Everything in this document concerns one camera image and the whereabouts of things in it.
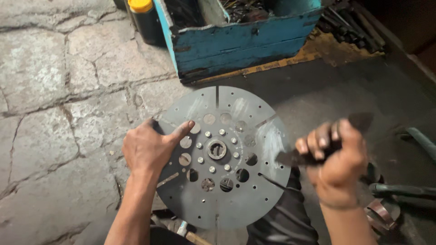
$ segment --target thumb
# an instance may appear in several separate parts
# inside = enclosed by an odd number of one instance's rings
[[[195,122],[190,120],[180,124],[170,135],[167,135],[167,140],[174,145],[178,144],[183,137],[185,137],[189,131],[194,127]]]

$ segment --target plastic bottle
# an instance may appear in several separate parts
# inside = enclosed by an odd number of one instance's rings
[[[152,0],[129,0],[130,11],[145,43],[164,46],[165,39]]]

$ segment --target right hand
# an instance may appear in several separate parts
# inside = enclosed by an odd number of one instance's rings
[[[324,149],[332,141],[341,141],[342,149],[331,154],[322,165],[307,167],[309,180],[315,187],[320,202],[337,208],[357,206],[356,185],[366,173],[368,157],[366,142],[347,119],[326,122],[299,138],[295,146],[301,155],[312,154],[324,159]]]

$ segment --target center hub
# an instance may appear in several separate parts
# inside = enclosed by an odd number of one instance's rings
[[[227,152],[227,147],[220,140],[211,140],[206,148],[210,158],[219,160],[224,157]]]

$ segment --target left hand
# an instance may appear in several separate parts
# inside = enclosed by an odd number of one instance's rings
[[[161,135],[153,129],[157,123],[148,119],[124,137],[121,148],[132,175],[160,174],[176,145],[194,127],[194,121],[182,123],[170,135]]]

